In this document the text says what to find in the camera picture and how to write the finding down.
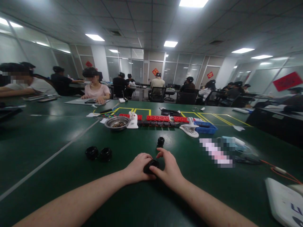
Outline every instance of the metal bowl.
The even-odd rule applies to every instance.
[[[112,131],[122,131],[123,129],[126,129],[127,125],[129,124],[130,120],[127,117],[118,116],[108,119],[105,122],[105,126],[111,129]],[[124,123],[125,125],[122,127],[114,128],[113,126],[117,123]]]

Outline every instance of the pink shirt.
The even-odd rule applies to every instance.
[[[110,93],[108,86],[101,84],[99,90],[92,90],[90,85],[85,86],[85,95],[88,95],[90,98],[98,98],[100,96],[106,96],[106,93]]]

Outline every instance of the white clip holder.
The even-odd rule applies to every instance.
[[[129,129],[137,129],[138,127],[138,115],[135,112],[129,112],[129,119],[130,119],[130,123],[127,125],[126,128]]]
[[[181,125],[180,129],[183,130],[190,137],[198,138],[199,137],[199,133],[197,131],[195,131],[195,128],[198,128],[199,126],[195,125],[193,123],[193,118],[187,118],[187,120],[189,121],[189,124]]]

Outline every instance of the blue plastic tray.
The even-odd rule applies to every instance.
[[[205,134],[213,135],[218,130],[218,128],[216,126],[214,126],[213,124],[211,124],[209,122],[194,121],[194,124],[210,126],[209,128],[202,128],[202,127],[195,128],[196,132],[198,132],[198,133],[205,133]]]

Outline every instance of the green workbench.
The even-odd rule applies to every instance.
[[[1,137],[0,194],[64,148],[0,201],[0,223],[3,226],[13,225],[76,187],[125,168],[141,152],[156,157],[160,136],[165,138],[164,148],[176,157],[186,179],[259,226],[281,226],[270,214],[264,180],[270,177],[285,185],[292,182],[276,175],[269,166],[236,164],[235,168],[218,168],[211,157],[202,151],[199,139],[191,138],[177,128],[140,127],[137,130],[111,132],[97,119],[85,118],[94,110],[93,107],[63,104],[72,99],[75,97],[62,97],[48,103],[28,102],[22,113],[1,124],[1,132],[4,128],[9,133]],[[9,101],[14,104],[20,100],[15,98],[5,102]],[[200,138],[236,137],[257,155],[249,157],[266,160],[303,180],[302,151],[246,125],[244,122],[248,115],[235,112],[232,108],[206,107],[202,112],[191,105],[134,101],[119,104],[117,100],[112,100],[96,112],[117,104],[117,113],[126,114],[133,109],[143,118],[149,112],[160,115],[159,107],[180,110],[186,117],[201,117],[215,124],[218,131],[214,135],[200,134]],[[243,126],[245,130],[236,131],[232,125]],[[88,160],[84,152],[89,146],[97,146],[99,150],[110,147],[112,160],[108,163]],[[164,169],[163,159],[159,162],[160,168]],[[121,189],[84,224],[100,225],[203,226],[204,223],[182,199],[156,180]]]

